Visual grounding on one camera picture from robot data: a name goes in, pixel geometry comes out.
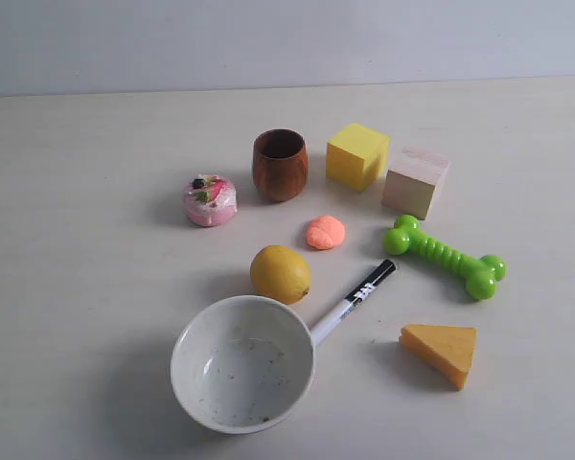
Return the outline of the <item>orange putty lump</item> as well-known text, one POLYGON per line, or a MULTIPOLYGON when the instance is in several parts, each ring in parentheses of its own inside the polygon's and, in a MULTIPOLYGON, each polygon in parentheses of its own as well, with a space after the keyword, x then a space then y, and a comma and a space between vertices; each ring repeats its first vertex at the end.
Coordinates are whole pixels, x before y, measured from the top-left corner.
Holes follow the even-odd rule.
POLYGON ((340 246, 345 237, 344 224, 330 215, 314 218, 306 232, 307 244, 317 250, 329 250, 340 246))

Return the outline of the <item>yellow lemon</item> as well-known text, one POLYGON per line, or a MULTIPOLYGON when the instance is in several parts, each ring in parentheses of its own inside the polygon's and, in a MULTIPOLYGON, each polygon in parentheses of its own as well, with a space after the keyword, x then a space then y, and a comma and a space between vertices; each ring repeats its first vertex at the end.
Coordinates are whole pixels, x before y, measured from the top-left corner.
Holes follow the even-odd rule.
POLYGON ((311 268, 306 259, 284 245, 261 249, 250 264, 250 279, 262 296, 292 305, 311 290, 311 268))

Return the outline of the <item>brown wooden cup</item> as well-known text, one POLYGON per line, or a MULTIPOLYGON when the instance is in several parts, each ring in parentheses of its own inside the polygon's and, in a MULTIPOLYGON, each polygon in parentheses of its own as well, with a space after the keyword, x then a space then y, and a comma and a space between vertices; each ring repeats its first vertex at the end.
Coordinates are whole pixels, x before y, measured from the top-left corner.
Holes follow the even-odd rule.
POLYGON ((307 145, 301 134, 274 128, 255 139, 252 178, 265 200, 285 202, 295 198, 306 187, 308 177, 307 145))

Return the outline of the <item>pink toy cake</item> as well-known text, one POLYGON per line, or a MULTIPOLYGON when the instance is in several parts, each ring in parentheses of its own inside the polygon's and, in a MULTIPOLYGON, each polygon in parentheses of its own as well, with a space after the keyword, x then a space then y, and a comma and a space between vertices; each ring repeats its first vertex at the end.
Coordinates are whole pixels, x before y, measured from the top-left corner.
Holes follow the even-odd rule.
POLYGON ((237 190, 225 176, 198 174, 184 188, 182 205, 186 216, 194 224, 219 226, 237 214, 237 190))

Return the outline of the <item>yellow cube block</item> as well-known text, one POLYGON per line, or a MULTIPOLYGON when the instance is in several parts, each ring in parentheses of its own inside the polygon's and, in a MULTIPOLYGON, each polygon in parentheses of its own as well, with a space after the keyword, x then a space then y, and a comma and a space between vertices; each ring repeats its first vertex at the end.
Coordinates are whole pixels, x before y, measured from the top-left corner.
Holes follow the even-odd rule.
POLYGON ((326 147, 326 176, 363 192, 386 170, 391 138, 367 126, 351 123, 326 147))

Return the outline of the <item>black and white marker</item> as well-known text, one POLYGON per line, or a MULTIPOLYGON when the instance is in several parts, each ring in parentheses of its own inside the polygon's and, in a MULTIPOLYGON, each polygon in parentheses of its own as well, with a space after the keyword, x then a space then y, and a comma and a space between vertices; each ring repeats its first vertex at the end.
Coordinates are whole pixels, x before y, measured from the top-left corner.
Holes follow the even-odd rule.
POLYGON ((394 262, 384 259, 373 271, 368 273, 349 293, 347 293, 334 307, 328 310, 320 320, 310 329, 312 342, 317 347, 328 335, 367 297, 374 292, 378 286, 397 267, 394 262))

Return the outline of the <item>light wooden cube block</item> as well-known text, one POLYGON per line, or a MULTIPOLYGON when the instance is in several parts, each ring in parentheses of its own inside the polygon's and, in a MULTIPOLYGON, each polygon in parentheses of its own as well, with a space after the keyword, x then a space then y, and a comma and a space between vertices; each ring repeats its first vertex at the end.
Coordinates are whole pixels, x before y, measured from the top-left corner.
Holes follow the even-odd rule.
POLYGON ((402 149, 389 163, 381 204, 426 219, 443 189, 450 164, 439 153, 402 149))

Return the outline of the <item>white bowl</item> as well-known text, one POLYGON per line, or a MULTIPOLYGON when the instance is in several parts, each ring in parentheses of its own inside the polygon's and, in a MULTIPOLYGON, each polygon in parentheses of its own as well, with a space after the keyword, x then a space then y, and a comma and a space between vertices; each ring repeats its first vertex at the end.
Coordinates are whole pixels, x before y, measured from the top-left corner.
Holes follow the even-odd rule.
POLYGON ((289 307, 240 295, 199 312, 176 340, 172 391, 201 426, 242 435, 275 426, 311 388, 315 345, 289 307))

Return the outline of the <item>green toy bone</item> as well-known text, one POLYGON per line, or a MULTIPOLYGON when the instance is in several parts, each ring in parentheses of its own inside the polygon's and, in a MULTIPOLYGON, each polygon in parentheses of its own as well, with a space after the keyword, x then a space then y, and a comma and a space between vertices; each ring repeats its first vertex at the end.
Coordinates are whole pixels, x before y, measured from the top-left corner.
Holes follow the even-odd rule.
POLYGON ((497 284, 508 273, 508 263, 494 254, 480 258, 430 237, 422 230, 421 221, 406 214, 395 219, 383 237, 384 250, 389 255, 416 254, 464 281, 467 293, 478 301, 495 296, 497 284))

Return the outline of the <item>yellow cheese wedge toy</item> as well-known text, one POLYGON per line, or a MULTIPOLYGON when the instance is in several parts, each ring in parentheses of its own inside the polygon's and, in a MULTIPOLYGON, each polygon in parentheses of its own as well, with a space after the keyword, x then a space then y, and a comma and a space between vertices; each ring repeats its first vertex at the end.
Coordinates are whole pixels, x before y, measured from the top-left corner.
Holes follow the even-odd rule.
POLYGON ((476 328, 407 324, 399 343, 462 390, 472 369, 476 339, 476 328))

